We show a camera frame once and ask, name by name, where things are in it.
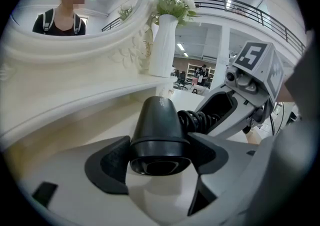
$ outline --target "cable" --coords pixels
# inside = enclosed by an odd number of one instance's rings
[[[284,105],[284,103],[282,102],[282,119],[281,119],[281,123],[280,123],[280,125],[279,125],[279,129],[278,129],[278,131],[276,132],[276,134],[278,134],[279,133],[279,131],[280,131],[280,128],[281,128],[281,125],[282,125],[282,121],[284,120],[284,115],[285,115],[285,105]]]
[[[272,118],[271,114],[270,114],[270,123],[271,123],[271,130],[272,130],[272,135],[275,135],[275,123],[274,123],[274,119]]]

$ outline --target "person standing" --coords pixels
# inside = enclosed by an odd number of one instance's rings
[[[200,68],[195,68],[195,69],[194,69],[193,76],[194,76],[195,78],[197,78],[198,75],[199,75],[199,72],[200,72]]]
[[[51,36],[80,36],[86,34],[84,21],[74,12],[85,0],[61,0],[57,8],[40,14],[32,31]]]
[[[200,76],[202,76],[202,81],[198,82],[198,86],[203,86],[209,77],[209,72],[207,69],[207,65],[202,65],[202,69],[199,72]]]

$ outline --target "railing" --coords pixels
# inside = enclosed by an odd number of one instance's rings
[[[197,8],[224,10],[226,12],[249,18],[277,33],[301,55],[306,49],[306,46],[286,26],[269,14],[252,5],[238,0],[195,0],[195,6]]]
[[[120,24],[120,17],[113,20],[112,22],[110,22],[108,25],[104,26],[101,30],[104,31],[108,31],[111,30],[112,28],[117,27]]]

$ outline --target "ceiling light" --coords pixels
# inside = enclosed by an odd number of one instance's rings
[[[226,8],[229,9],[229,8],[230,8],[230,5],[231,5],[231,0],[228,0],[228,1],[226,2]]]
[[[182,46],[182,44],[177,43],[176,45],[181,49],[181,51],[184,51],[184,50],[185,50],[184,47]]]

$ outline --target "white vase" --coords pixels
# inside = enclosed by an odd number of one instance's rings
[[[170,14],[159,17],[159,29],[154,39],[149,73],[157,77],[170,77],[176,46],[178,19]]]

